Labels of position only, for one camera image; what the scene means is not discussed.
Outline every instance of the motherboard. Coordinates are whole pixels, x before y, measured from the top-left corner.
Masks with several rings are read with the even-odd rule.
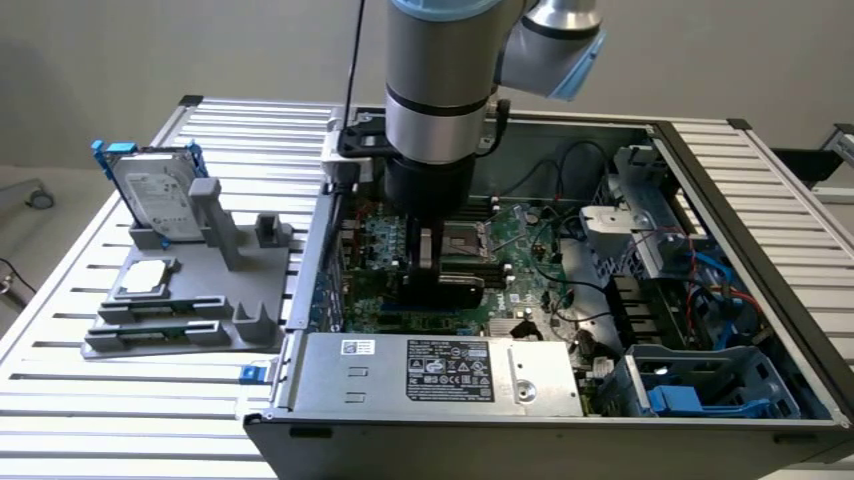
[[[569,289],[538,270],[566,279],[561,254],[561,213],[530,204],[492,205],[483,215],[446,222],[442,272],[484,282],[480,305],[436,310],[400,305],[395,282],[406,272],[406,219],[382,203],[356,208],[344,235],[344,328],[359,333],[507,336],[529,320],[541,326],[531,339],[569,335],[553,313]]]

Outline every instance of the slotted metal surface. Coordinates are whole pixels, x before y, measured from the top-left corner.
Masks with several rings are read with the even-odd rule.
[[[320,151],[331,107],[206,99],[172,115],[155,144],[195,139],[223,207],[250,224],[276,212],[298,230],[282,318],[288,318],[302,243],[322,181]],[[745,222],[814,305],[817,320],[846,358],[854,358],[854,310],[827,283],[854,289],[847,252],[822,231],[743,134],[725,122],[677,121],[686,141],[739,209]],[[118,275],[131,240],[130,214],[114,195],[71,248],[29,308],[0,340],[0,478],[271,479],[235,421],[270,387],[238,385],[252,353],[84,362],[80,341]],[[834,305],[833,311],[823,302]],[[831,470],[769,478],[850,478],[854,459]]]

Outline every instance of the white wall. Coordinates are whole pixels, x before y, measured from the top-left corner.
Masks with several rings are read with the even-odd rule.
[[[368,0],[356,99],[383,96],[384,4]],[[573,104],[738,116],[809,147],[854,122],[851,0],[601,0],[610,38]],[[146,142],[186,93],[343,99],[355,0],[0,0],[0,163],[94,166],[95,137]]]

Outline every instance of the chair wheel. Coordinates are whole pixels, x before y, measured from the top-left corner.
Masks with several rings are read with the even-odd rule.
[[[36,210],[47,210],[53,206],[53,195],[51,195],[44,190],[36,190],[29,194],[29,201],[27,202],[27,206],[35,208]]]

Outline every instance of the green circuit board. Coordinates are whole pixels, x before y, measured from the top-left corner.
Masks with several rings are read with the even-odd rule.
[[[554,232],[541,228],[547,222],[531,222],[527,204],[502,206],[496,215],[482,222],[448,222],[448,241],[443,247],[444,268],[495,268],[502,273],[502,285],[495,284],[483,294],[480,306],[466,310],[432,310],[396,305],[394,296],[398,261],[404,255],[406,222],[382,206],[360,209],[355,240],[363,259],[352,259],[344,275],[344,328],[359,333],[400,333],[435,335],[488,335],[488,322],[495,318],[522,316],[526,307],[542,308],[546,290],[553,298],[562,298],[565,286],[537,273],[538,259],[531,254],[531,242],[539,233],[538,248],[547,253],[538,265],[551,276],[565,279],[563,268],[551,263]]]

